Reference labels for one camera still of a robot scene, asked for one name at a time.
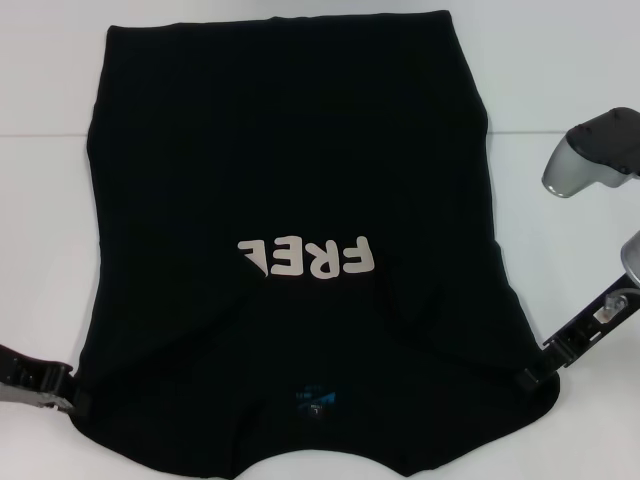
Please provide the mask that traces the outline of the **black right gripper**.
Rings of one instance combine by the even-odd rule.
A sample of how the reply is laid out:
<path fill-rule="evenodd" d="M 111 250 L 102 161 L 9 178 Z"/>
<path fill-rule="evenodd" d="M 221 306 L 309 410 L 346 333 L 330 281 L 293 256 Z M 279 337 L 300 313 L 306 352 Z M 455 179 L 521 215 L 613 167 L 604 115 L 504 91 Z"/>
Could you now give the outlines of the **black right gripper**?
<path fill-rule="evenodd" d="M 519 373 L 519 386 L 537 389 L 638 311 L 639 287 L 618 279 L 547 340 L 538 359 Z"/>

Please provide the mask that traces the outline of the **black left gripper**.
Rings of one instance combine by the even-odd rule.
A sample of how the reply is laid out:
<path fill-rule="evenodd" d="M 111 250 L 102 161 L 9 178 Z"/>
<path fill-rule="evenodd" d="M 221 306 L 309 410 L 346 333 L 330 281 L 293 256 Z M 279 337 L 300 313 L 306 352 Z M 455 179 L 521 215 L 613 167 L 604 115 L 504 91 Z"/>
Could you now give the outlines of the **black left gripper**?
<path fill-rule="evenodd" d="M 45 397 L 42 384 L 48 368 L 44 360 L 1 346 L 1 401 L 44 404 L 68 415 L 87 415 L 90 395 L 71 374 L 71 367 L 53 370 Z"/>

